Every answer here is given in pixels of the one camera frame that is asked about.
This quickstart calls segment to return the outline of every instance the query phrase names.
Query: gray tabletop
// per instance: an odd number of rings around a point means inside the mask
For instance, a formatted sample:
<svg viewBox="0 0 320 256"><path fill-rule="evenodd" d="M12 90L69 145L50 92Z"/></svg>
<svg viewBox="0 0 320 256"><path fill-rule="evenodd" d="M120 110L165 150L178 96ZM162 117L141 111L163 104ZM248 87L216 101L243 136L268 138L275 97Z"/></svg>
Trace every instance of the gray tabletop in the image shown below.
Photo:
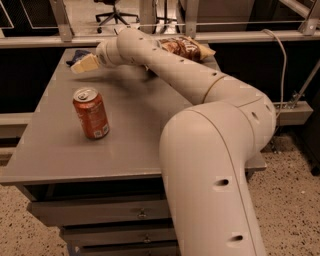
<svg viewBox="0 0 320 256"><path fill-rule="evenodd" d="M141 66L73 74L67 49L24 132L1 184L39 184L160 176L159 139L167 121L191 104ZM110 132L84 136L73 93L91 86L102 94Z"/></svg>

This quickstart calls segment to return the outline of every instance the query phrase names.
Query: soda can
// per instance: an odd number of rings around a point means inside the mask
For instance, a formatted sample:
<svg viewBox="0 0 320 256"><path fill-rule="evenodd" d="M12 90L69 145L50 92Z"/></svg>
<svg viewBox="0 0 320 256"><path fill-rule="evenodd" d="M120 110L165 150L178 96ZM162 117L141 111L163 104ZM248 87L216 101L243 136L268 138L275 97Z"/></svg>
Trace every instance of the soda can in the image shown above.
<svg viewBox="0 0 320 256"><path fill-rule="evenodd" d="M92 87L78 89L73 95L84 134L89 139L99 139L109 132L109 123L101 94Z"/></svg>

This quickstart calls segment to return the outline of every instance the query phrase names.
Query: white robotic arm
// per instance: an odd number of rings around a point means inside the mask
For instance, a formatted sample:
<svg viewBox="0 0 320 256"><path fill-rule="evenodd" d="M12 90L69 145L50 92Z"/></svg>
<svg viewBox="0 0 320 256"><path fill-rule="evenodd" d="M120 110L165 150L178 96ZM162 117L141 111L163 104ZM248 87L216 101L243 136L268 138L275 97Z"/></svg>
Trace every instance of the white robotic arm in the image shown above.
<svg viewBox="0 0 320 256"><path fill-rule="evenodd" d="M100 63L145 65L194 107L175 115L160 139L166 195L183 256L266 255L245 163L271 139L269 98L222 72L171 54L124 29L97 47Z"/></svg>

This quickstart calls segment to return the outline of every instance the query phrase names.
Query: speckled floor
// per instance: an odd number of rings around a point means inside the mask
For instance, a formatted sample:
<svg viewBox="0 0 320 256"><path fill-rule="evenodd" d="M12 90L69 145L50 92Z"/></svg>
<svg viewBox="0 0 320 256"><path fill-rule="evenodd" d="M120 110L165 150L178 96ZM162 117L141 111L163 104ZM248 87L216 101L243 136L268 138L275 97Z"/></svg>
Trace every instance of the speckled floor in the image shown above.
<svg viewBox="0 0 320 256"><path fill-rule="evenodd" d="M276 137L280 154L263 150L268 168L256 172L249 189L268 255L320 255L320 177L294 136ZM47 228L26 211L27 199L0 186L0 256L68 255L57 228Z"/></svg>

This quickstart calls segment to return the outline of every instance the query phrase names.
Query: drawer handle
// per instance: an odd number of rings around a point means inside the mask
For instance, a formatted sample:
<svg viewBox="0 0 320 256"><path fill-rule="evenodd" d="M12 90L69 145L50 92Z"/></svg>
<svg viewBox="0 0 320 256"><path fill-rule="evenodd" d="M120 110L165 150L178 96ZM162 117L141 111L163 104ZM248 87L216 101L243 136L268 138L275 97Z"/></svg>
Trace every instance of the drawer handle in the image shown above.
<svg viewBox="0 0 320 256"><path fill-rule="evenodd" d="M148 234L146 234L146 237L145 237L145 239L143 240L143 242L144 242L145 244L150 244L150 243L151 243L151 240L150 240Z"/></svg>
<svg viewBox="0 0 320 256"><path fill-rule="evenodd" d="M148 217L148 215L145 213L144 208L141 208L140 213L137 215L139 220L144 220Z"/></svg>

